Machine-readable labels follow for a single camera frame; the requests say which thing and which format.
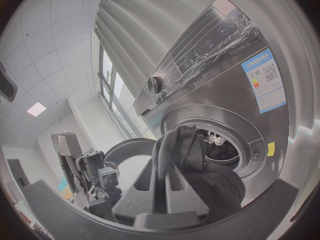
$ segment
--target yellow warning sticker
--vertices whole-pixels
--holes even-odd
[[[275,143],[271,142],[268,144],[268,154],[266,156],[272,157],[274,153],[275,153]]]

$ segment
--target energy label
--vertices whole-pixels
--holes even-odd
[[[251,83],[260,113],[287,103],[280,72],[270,49],[243,62],[241,66]]]

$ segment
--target window frame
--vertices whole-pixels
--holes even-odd
[[[100,44],[100,50],[99,50],[99,53],[100,53],[99,67],[100,68],[99,68],[99,72],[98,72],[98,77],[99,77],[100,84],[101,84],[101,93],[100,93],[100,95],[99,94],[98,95],[99,95],[99,97],[101,97],[101,102],[104,103],[103,105],[104,105],[105,109],[107,108],[109,110],[109,112],[111,112],[111,114],[114,116],[115,120],[117,121],[117,123],[119,124],[119,126],[121,127],[121,129],[123,130],[123,132],[126,134],[126,136],[129,139],[132,139],[134,137],[131,136],[131,134],[127,131],[125,126],[122,124],[122,122],[120,121],[120,119],[116,115],[116,112],[112,108],[113,103],[116,106],[116,108],[119,110],[120,114],[122,115],[122,117],[124,118],[124,120],[128,124],[128,126],[130,127],[132,132],[137,136],[137,138],[144,138],[143,135],[141,134],[141,132],[139,131],[139,129],[135,126],[135,124],[132,122],[132,120],[129,117],[129,115],[127,114],[127,112],[124,110],[124,108],[120,104],[117,96],[114,95],[114,86],[115,86],[116,74],[117,74],[117,71],[115,70],[114,66],[112,65],[112,68],[111,68],[110,85],[103,75],[103,52],[104,52],[104,49],[103,49],[102,45]],[[109,101],[107,101],[107,99],[105,98],[105,96],[103,94],[103,92],[104,92],[103,87],[106,89],[107,93],[109,94]]]

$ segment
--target ceiling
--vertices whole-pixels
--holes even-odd
[[[98,0],[25,0],[0,39],[0,61],[18,86],[0,113],[0,144],[39,148],[37,137],[97,97],[91,38]],[[34,104],[47,109],[37,117]]]

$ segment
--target blue label border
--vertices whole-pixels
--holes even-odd
[[[257,54],[256,56],[254,56],[254,57],[246,60],[245,62],[241,63],[241,66],[242,66],[245,74],[247,75],[247,78],[249,79],[249,83],[250,83],[250,86],[251,86],[251,88],[252,88],[252,90],[253,90],[254,96],[256,97],[256,101],[257,101],[257,104],[258,104],[258,109],[259,109],[259,111],[260,111],[260,114],[265,113],[265,112],[270,111],[270,110],[274,110],[274,109],[276,109],[276,108],[278,108],[278,107],[281,107],[281,106],[287,104],[286,93],[284,93],[284,99],[285,99],[285,101],[283,101],[283,102],[281,102],[281,103],[279,103],[279,104],[277,104],[277,105],[274,105],[274,106],[272,106],[272,107],[269,107],[269,108],[260,110],[258,98],[260,98],[260,97],[262,97],[262,96],[257,97],[257,95],[256,95],[256,93],[255,93],[255,91],[254,91],[254,87],[252,86],[252,84],[251,84],[251,82],[250,82],[250,78],[249,78],[249,76],[248,76],[248,74],[247,74],[249,71],[254,70],[254,69],[257,68],[258,66],[260,66],[260,65],[262,65],[263,63],[266,63],[266,62],[268,62],[268,61],[270,61],[270,60],[272,60],[272,59],[274,60],[275,66],[277,67],[277,69],[278,69],[278,71],[279,71],[279,68],[278,68],[278,65],[277,65],[277,63],[276,63],[276,60],[274,59],[274,57],[273,57],[273,55],[272,55],[272,52],[271,52],[271,50],[270,50],[269,48],[266,49],[266,50],[264,50],[264,51],[262,51],[262,52],[260,52],[260,53]],[[280,78],[280,81],[281,81],[281,86],[280,86],[278,89],[273,90],[273,91],[271,91],[271,92],[269,92],[269,93],[273,93],[273,92],[279,90],[280,88],[283,88],[283,89],[284,89],[281,75],[279,75],[279,78]]]

